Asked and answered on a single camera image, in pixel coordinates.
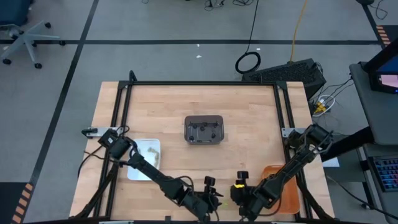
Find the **wooden table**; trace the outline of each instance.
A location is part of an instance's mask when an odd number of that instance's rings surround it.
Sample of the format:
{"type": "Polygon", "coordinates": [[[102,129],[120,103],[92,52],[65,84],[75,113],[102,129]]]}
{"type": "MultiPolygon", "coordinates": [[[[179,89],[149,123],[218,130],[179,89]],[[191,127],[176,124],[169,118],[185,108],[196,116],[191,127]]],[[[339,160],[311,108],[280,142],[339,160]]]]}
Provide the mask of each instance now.
{"type": "MultiPolygon", "coordinates": [[[[103,82],[92,126],[107,127],[111,122],[117,82],[103,82]]],[[[302,83],[288,83],[290,102],[296,128],[312,124],[302,83]]],[[[282,107],[283,95],[280,91],[282,107]]],[[[118,123],[121,119],[119,110],[118,123]]],[[[288,124],[284,113],[285,124],[288,124]]],[[[126,134],[132,139],[159,139],[162,149],[160,170],[173,177],[188,175],[195,190],[203,190],[206,175],[216,178],[216,189],[223,194],[218,208],[220,220],[240,219],[238,206],[229,197],[229,188],[238,170],[249,171],[248,184],[260,181],[265,166],[285,164],[275,98],[271,86],[133,86],[126,134]],[[188,115],[217,114],[224,119],[225,138],[220,145],[191,146],[183,137],[183,121],[188,115]]],[[[86,151],[94,151],[97,139],[89,139],[86,151]]],[[[104,149],[97,153],[103,156],[104,149]]],[[[76,215],[98,188],[103,161],[90,158],[78,179],[70,215],[76,215]]],[[[334,216],[322,162],[317,157],[304,168],[309,191],[315,200],[334,216]]],[[[108,193],[103,196],[104,214],[108,193]]],[[[301,214],[304,217],[303,205],[301,214]]],[[[196,220],[183,207],[177,207],[164,197],[153,182],[138,182],[127,178],[127,167],[119,171],[113,203],[113,220],[196,220]]],[[[293,220],[293,215],[259,217],[258,221],[293,220]]]]}

